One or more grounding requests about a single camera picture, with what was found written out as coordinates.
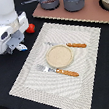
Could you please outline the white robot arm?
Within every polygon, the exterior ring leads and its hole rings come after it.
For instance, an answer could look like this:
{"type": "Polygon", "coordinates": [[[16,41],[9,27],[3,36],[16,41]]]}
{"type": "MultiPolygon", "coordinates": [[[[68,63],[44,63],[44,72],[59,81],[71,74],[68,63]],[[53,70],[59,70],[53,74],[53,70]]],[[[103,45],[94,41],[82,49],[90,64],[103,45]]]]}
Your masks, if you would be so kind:
{"type": "Polygon", "coordinates": [[[0,54],[12,53],[13,50],[26,50],[22,44],[24,33],[29,27],[26,13],[18,15],[14,0],[0,0],[0,54]]]}

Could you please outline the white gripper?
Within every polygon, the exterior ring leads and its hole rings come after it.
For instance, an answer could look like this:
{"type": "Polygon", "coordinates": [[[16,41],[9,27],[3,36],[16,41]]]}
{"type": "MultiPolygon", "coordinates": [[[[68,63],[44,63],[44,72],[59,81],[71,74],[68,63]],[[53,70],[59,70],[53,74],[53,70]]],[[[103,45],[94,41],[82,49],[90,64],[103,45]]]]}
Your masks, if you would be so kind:
{"type": "Polygon", "coordinates": [[[29,27],[26,13],[23,12],[13,23],[0,25],[0,54],[13,50],[25,39],[25,30],[29,27]]]}

